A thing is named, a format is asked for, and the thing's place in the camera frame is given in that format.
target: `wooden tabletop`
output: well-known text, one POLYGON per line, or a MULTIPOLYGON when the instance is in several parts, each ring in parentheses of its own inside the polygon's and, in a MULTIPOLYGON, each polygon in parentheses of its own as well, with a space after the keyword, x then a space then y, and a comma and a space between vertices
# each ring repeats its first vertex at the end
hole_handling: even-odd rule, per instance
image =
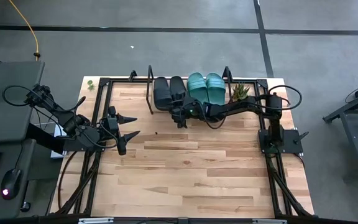
MULTIPOLYGON (((99 79, 84 77, 81 86, 80 97, 86 96, 86 100, 77 113, 89 119, 93 114, 99 79), (95 83, 94 90, 88 89, 89 80, 95 83)), ((267 80, 269 88, 284 84, 281 78, 267 80)), ((277 88, 276 91, 287 98, 284 88, 277 88)), ((114 105, 123 116, 138 118, 135 122, 120 125, 121 133, 140 130, 140 134, 127 145, 127 155, 119 156, 115 149, 103 153, 92 216, 274 216, 266 162, 257 139, 260 127, 256 114, 245 112, 229 116, 217 130, 195 119, 187 121, 188 129, 178 129, 169 113, 152 106, 155 113, 151 115, 145 96, 145 83, 115 83, 113 86, 110 105, 114 105)), ((293 128, 290 111, 283 111, 281 124, 285 129, 293 128)), ((78 185, 82 163, 83 153, 77 153, 63 177, 62 203, 78 185)), ((283 154, 283 164, 289 189, 302 206, 313 213, 305 171, 299 158, 283 154)), ((281 190, 278 194, 280 208, 284 212, 281 190)), ((51 212, 56 210, 57 194, 51 212)))

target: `small plant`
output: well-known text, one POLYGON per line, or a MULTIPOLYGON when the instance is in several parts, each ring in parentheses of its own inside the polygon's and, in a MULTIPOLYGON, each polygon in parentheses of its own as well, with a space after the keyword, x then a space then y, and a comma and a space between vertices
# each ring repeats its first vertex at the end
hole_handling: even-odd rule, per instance
POLYGON ((232 96, 233 100, 238 101, 247 98, 248 91, 249 91, 249 86, 246 88, 246 86, 243 83, 237 84, 233 88, 233 96, 232 96))
POLYGON ((89 81, 87 82, 87 84, 89 85, 89 86, 88 86, 88 89, 89 89, 89 90, 91 90, 91 91, 94 90, 94 84, 93 84, 92 80, 89 80, 89 81))

